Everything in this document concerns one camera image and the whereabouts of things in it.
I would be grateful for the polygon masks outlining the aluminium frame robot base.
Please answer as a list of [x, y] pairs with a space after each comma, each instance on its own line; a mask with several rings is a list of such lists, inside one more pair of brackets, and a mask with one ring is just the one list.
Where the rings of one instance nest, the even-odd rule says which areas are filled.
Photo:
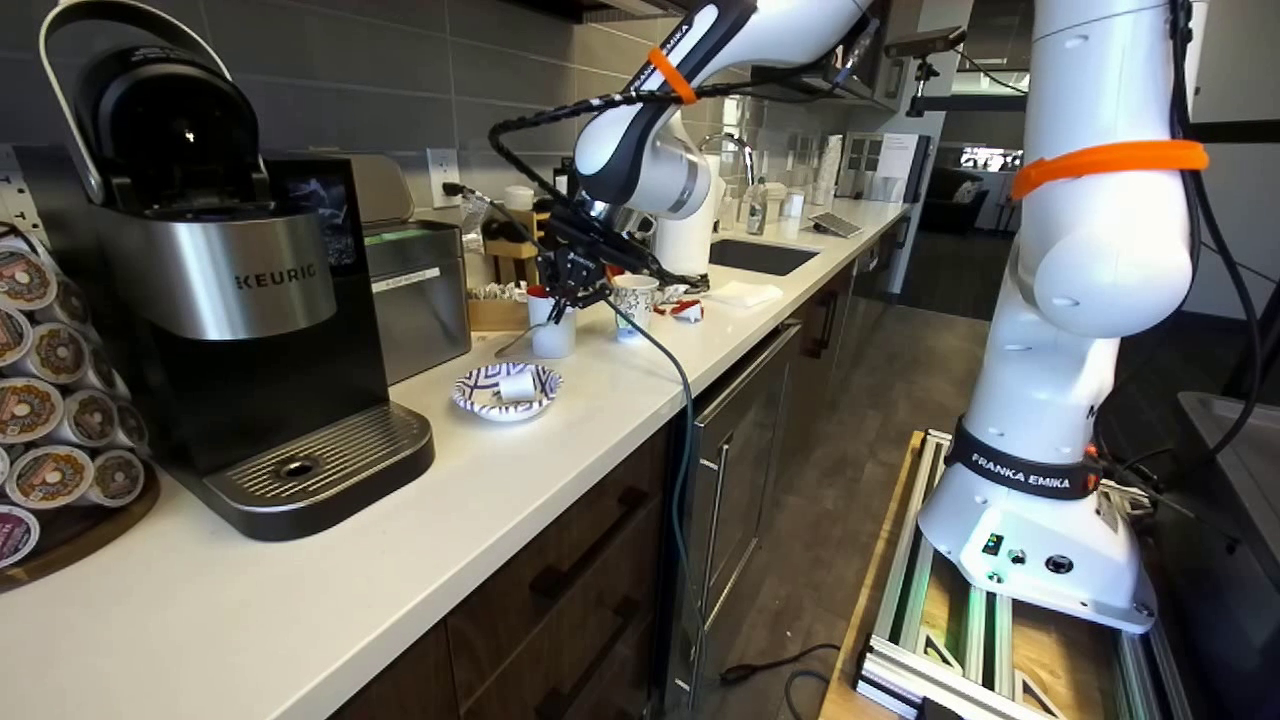
[[1124, 636], [993, 596], [916, 533], [949, 435], [907, 435], [818, 720], [1194, 720], [1162, 630]]

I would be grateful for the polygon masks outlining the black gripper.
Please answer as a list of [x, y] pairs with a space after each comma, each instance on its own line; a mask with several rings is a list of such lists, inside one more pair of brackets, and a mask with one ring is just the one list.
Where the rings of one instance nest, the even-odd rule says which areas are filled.
[[613, 225], [552, 201], [541, 228], [541, 321], [580, 312], [584, 297], [605, 297], [608, 272], [626, 266], [630, 246]]

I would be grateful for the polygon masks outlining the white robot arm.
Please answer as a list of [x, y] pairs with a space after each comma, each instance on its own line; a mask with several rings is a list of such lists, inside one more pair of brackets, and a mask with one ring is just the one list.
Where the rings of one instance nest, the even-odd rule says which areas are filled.
[[[737, 67], [806, 67], [871, 0], [701, 0], [572, 150], [572, 211], [694, 218], [714, 171], [662, 142], [680, 102]], [[1187, 179], [1207, 150], [1176, 127], [1179, 0], [1036, 0], [1020, 228], [986, 366], [920, 533], [975, 587], [1146, 631], [1157, 620], [1136, 533], [1087, 470], [1122, 345], [1194, 283]]]

